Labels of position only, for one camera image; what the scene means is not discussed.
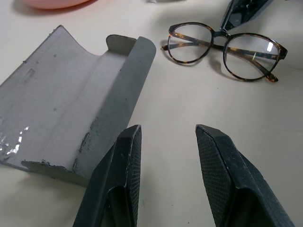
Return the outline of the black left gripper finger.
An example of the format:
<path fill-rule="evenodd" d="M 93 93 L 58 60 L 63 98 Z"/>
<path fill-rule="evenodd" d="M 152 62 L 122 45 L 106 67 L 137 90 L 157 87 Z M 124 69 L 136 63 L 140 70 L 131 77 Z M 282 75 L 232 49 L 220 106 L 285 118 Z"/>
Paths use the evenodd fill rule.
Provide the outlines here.
<path fill-rule="evenodd" d="M 142 129 L 122 131 L 94 169 L 72 227 L 137 227 Z"/>
<path fill-rule="evenodd" d="M 220 31 L 227 32 L 256 19 L 272 0 L 231 0 L 220 24 Z"/>
<path fill-rule="evenodd" d="M 260 171 L 228 135 L 198 124 L 196 139 L 216 227 L 295 227 Z"/>

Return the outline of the tortoiseshell round glasses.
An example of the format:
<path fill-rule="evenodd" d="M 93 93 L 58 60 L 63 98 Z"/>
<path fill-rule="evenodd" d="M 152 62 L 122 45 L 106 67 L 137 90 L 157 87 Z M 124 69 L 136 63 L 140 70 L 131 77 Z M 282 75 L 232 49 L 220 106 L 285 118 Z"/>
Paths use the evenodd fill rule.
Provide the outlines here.
<path fill-rule="evenodd" d="M 262 79 L 278 82 L 272 71 L 288 54 L 285 47 L 264 35 L 231 35 L 225 31 L 214 31 L 210 26 L 199 22 L 171 25 L 167 44 L 161 49 L 181 65 L 198 63 L 211 49 L 221 51 L 226 70 L 236 79 L 245 82 Z"/>

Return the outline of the grey open glasses case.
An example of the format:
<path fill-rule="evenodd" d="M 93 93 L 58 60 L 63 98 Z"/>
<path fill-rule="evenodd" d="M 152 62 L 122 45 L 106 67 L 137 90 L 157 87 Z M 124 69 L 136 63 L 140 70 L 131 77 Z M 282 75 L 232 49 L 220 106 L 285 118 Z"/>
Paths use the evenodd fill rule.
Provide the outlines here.
<path fill-rule="evenodd" d="M 86 186 L 127 128 L 156 55 L 109 35 L 94 55 L 58 26 L 0 85 L 0 164 Z"/>

